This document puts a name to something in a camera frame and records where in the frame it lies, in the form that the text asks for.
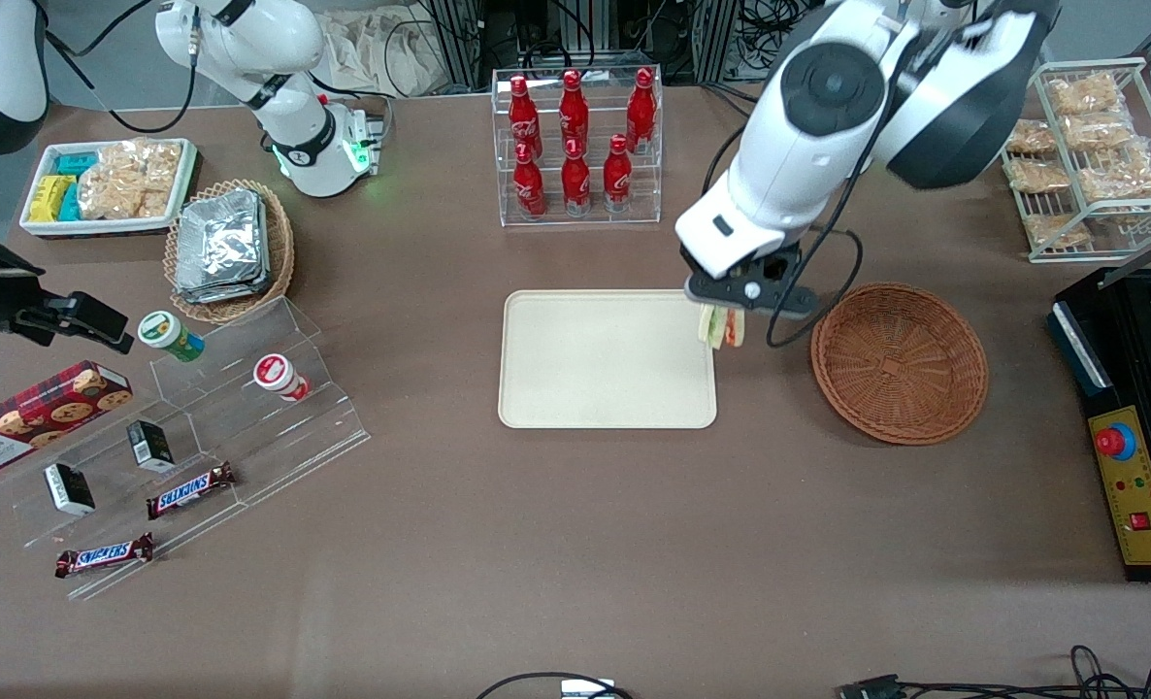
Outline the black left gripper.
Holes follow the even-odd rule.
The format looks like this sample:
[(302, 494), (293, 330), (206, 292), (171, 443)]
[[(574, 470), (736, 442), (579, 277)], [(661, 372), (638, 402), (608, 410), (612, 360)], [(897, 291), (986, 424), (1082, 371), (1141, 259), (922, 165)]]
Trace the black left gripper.
[(719, 307), (733, 309), (734, 324), (747, 322), (749, 313), (803, 319), (818, 309), (818, 295), (798, 283), (802, 260), (802, 249), (788, 245), (712, 278), (687, 254), (687, 297), (699, 302), (703, 316), (717, 316)]

